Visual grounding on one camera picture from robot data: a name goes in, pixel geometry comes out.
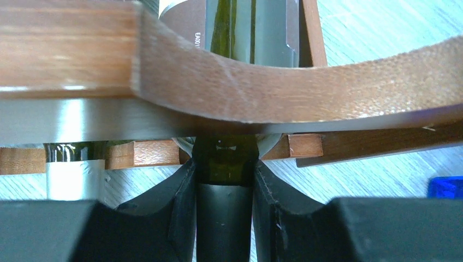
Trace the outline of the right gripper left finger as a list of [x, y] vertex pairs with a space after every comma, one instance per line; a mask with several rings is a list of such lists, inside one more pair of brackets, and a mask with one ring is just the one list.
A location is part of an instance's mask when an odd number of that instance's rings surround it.
[[1, 261], [191, 261], [194, 163], [112, 209], [97, 200], [2, 201]]

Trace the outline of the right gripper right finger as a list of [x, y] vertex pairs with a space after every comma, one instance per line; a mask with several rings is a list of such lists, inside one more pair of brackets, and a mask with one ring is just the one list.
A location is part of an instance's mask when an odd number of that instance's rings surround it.
[[254, 172], [258, 261], [462, 261], [462, 201], [335, 198], [322, 204], [264, 163]]

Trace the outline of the dark wine bottle cream label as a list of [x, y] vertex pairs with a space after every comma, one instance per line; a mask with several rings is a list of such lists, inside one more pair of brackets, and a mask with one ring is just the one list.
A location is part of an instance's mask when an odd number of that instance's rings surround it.
[[46, 198], [104, 202], [106, 151], [126, 143], [129, 141], [44, 143]]

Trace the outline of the dark green wine bottle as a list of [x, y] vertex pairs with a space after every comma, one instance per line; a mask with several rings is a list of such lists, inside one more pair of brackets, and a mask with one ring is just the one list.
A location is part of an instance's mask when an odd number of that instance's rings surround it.
[[[299, 65], [298, 1], [160, 1], [196, 47], [261, 66]], [[177, 138], [195, 163], [197, 261], [249, 261], [254, 168], [281, 134]]]

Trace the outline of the brown wooden wine rack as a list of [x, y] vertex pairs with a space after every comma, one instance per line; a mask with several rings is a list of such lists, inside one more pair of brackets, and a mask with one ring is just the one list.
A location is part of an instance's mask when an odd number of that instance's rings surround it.
[[138, 1], [1, 1], [1, 143], [323, 134], [319, 163], [462, 142], [462, 37], [321, 68], [201, 50]]

